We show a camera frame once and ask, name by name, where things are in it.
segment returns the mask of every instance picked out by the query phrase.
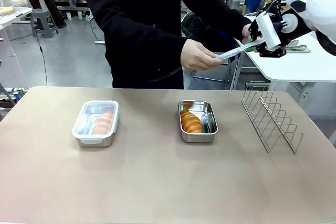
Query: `open metal container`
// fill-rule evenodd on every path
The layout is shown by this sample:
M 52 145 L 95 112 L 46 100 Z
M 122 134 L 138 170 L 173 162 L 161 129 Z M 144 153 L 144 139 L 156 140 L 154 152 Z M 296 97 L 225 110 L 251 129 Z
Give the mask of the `open metal container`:
M 218 132 L 214 112 L 205 101 L 181 101 L 178 103 L 181 138 L 187 143 L 211 143 Z M 202 124 L 202 133 L 188 133 L 182 129 L 181 111 L 189 111 L 197 116 Z
M 111 121 L 107 134 L 93 134 L 95 121 L 104 113 L 111 112 Z M 108 147 L 113 142 L 118 127 L 119 105 L 116 101 L 88 101 L 83 104 L 77 120 L 72 128 L 72 134 L 82 147 Z

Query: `yellow object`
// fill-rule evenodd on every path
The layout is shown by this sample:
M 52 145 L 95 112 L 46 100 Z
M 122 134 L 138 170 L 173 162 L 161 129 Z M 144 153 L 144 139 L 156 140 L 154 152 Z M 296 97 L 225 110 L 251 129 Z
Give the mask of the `yellow object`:
M 10 15 L 15 12 L 14 7 L 0 7 L 0 16 Z

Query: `black sweater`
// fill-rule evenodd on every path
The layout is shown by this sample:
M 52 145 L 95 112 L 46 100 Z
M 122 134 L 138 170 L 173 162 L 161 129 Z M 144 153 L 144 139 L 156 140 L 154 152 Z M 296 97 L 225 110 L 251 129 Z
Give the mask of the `black sweater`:
M 183 0 L 202 21 L 242 39 L 250 21 L 223 0 Z M 113 78 L 150 81 L 181 67 L 181 0 L 87 0 L 103 30 Z

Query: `bread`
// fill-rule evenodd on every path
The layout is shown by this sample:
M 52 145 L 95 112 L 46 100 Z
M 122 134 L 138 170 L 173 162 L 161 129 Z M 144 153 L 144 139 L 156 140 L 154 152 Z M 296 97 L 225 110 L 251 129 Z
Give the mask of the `bread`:
M 111 130 L 113 122 L 113 113 L 111 111 L 104 113 L 93 124 L 92 134 L 93 135 L 105 135 Z
M 10 15 L 15 12 L 14 7 L 0 7 L 0 16 Z
M 182 129 L 188 133 L 202 133 L 200 119 L 189 111 L 181 111 Z

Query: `floor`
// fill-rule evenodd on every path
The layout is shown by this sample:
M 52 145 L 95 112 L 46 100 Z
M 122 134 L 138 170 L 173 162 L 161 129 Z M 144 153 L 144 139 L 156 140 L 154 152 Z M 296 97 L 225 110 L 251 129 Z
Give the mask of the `floor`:
M 188 11 L 181 3 L 182 10 Z M 16 63 L 16 59 L 7 56 L 3 43 L 0 42 L 0 80 L 5 87 L 33 86 L 70 86 L 70 87 L 112 87 L 112 76 L 102 45 L 95 45 L 95 36 L 91 31 L 97 24 L 93 20 L 90 23 L 73 17 L 67 20 L 67 27 L 59 30 L 59 34 L 53 38 L 39 40 L 32 36 L 29 24 L 12 24 L 6 28 L 12 46 L 17 54 L 22 71 L 26 80 Z M 103 40 L 103 33 L 95 28 L 95 35 Z M 43 50 L 46 64 L 44 68 L 43 56 L 39 49 L 39 43 Z M 231 65 L 231 76 L 229 67 L 221 66 L 215 70 L 197 72 L 197 76 L 212 79 L 232 79 L 236 61 Z M 244 66 L 253 67 L 253 63 L 246 57 Z M 245 83 L 250 81 L 267 81 L 261 74 L 241 74 L 237 89 L 244 90 Z M 184 73 L 185 89 L 212 89 L 229 90 L 231 81 L 218 82 L 193 78 L 192 73 Z M 335 121 L 314 120 L 321 131 L 330 137 L 335 130 Z

